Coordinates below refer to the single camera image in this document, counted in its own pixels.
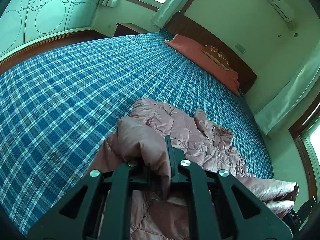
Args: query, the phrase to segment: wooden headboard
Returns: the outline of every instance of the wooden headboard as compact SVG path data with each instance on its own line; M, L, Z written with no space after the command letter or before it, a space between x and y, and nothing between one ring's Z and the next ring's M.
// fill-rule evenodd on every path
M183 14L175 13L165 28L172 34L186 36L203 46L212 45L223 52L228 59L230 67L239 73L238 81L243 93L247 93L257 79L257 75L253 70L223 41Z

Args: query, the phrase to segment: blue plaid bedsheet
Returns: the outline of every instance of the blue plaid bedsheet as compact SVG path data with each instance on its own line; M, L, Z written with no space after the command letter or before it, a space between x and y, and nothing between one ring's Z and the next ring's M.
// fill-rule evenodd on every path
M151 33L70 45L0 76L0 203L29 228L82 177L100 145L150 97L235 133L250 172L273 178L272 164L243 98Z

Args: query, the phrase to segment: wall socket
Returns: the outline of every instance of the wall socket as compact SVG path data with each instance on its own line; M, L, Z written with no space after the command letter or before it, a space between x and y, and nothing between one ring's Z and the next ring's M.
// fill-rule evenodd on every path
M246 52L245 48L241 46L240 43L237 43L236 49L241 52L241 54L244 54Z

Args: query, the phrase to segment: nightstand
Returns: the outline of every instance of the nightstand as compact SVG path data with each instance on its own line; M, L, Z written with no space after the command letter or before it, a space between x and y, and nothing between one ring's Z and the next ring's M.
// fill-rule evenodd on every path
M150 33L141 27L132 23L117 23L117 29L115 31L114 37L125 36L125 35L137 35Z

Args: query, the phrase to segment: silver bolt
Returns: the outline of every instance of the silver bolt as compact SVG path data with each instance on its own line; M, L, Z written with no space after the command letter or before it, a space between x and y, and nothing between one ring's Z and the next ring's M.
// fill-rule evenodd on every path
M220 171L219 171L219 175L220 175L221 177L228 177L228 176L229 176L229 171L227 171L227 170L220 170Z
M180 164L184 167L190 166L191 162L189 160L182 160Z
M137 160L129 161L129 162L128 162L128 165L129 165L130 167L136 167L136 166L138 166L138 161L137 161Z
M98 177L99 175L100 175L100 171L98 171L98 170L90 171L90 176L91 177Z

